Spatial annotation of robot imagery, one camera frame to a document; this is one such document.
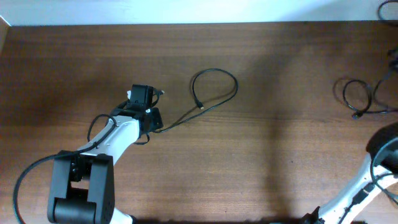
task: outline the black cylindrical joint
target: black cylindrical joint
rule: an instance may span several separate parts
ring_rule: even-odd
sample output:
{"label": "black cylindrical joint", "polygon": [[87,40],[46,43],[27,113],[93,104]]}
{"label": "black cylindrical joint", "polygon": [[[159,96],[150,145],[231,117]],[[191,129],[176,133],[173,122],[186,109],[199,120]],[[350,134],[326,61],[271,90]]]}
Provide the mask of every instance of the black cylindrical joint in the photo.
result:
{"label": "black cylindrical joint", "polygon": [[60,198],[55,205],[54,215],[60,224],[94,224],[95,203]]}

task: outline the wooden table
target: wooden table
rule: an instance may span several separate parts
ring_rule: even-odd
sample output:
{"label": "wooden table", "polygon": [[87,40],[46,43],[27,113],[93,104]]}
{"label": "wooden table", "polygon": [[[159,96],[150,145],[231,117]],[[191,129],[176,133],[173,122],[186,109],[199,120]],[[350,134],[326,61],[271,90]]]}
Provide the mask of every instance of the wooden table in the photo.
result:
{"label": "wooden table", "polygon": [[[302,217],[356,175],[369,138],[396,121],[396,114],[355,121],[332,92],[341,77],[374,85],[396,35],[377,22],[11,27],[0,57],[1,223],[16,222],[12,190],[22,170],[83,145],[91,120],[125,100],[133,83],[166,92],[158,107],[167,125],[195,106],[190,80],[212,67],[236,76],[236,97],[129,147],[114,168],[116,206],[160,220]],[[397,84],[386,83],[381,98],[397,105]],[[226,75],[209,74],[197,93],[206,101],[232,87]],[[28,223],[47,222],[51,172],[47,162],[22,184]],[[385,195],[358,216],[397,219]]]}

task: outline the white wall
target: white wall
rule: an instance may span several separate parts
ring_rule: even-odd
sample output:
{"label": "white wall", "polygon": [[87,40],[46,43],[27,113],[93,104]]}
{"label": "white wall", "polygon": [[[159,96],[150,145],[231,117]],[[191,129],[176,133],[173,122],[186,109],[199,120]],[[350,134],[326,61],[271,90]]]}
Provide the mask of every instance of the white wall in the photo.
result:
{"label": "white wall", "polygon": [[12,26],[376,20],[383,0],[0,0]]}

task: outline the robotic arm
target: robotic arm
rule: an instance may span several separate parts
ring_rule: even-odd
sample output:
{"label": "robotic arm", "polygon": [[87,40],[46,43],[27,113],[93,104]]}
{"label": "robotic arm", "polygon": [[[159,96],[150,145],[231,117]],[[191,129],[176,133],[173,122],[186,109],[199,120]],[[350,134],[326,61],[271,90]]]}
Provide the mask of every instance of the robotic arm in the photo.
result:
{"label": "robotic arm", "polygon": [[[133,224],[135,218],[114,207],[113,166],[143,134],[163,127],[154,108],[162,92],[133,85],[128,100],[116,107],[104,129],[78,150],[96,147],[75,157],[55,159],[47,208],[51,223]],[[300,223],[351,223],[380,192],[398,181],[398,123],[378,131],[370,140],[363,165],[333,200],[306,214]],[[88,189],[71,182],[89,179]]]}

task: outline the white plastic part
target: white plastic part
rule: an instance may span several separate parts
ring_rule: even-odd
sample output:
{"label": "white plastic part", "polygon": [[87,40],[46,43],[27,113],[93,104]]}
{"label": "white plastic part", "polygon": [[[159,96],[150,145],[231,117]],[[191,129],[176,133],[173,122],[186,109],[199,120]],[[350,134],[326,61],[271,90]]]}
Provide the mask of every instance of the white plastic part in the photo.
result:
{"label": "white plastic part", "polygon": [[[372,182],[370,175],[371,156],[367,154],[365,160],[358,171],[358,175],[351,179],[348,185],[335,197],[330,200],[327,204],[323,205],[319,209],[319,218],[325,221],[325,224],[336,224],[340,221],[344,215],[345,208],[351,205],[353,197],[368,183]],[[383,166],[377,166],[374,168],[374,175],[390,174],[391,172],[385,169]],[[379,180],[379,185],[383,188],[395,184],[398,179],[394,178],[393,175],[386,176]],[[344,218],[342,224],[351,223],[354,218],[381,192],[381,189],[375,186],[370,191],[369,195],[359,204],[354,205]]]}
{"label": "white plastic part", "polygon": [[[97,156],[98,154],[106,154],[113,156],[113,165],[116,164],[123,152],[132,143],[137,141],[139,137],[139,122],[129,116],[115,116],[117,124],[115,129],[109,134],[109,136],[97,146],[96,149],[92,149],[88,152],[82,153],[82,155]],[[85,149],[98,141],[104,134],[111,129],[113,125],[112,119],[108,120],[108,124],[99,132],[89,143],[80,147],[78,150]]]}
{"label": "white plastic part", "polygon": [[132,218],[129,215],[120,212],[114,208],[111,222],[109,224],[132,224]]}

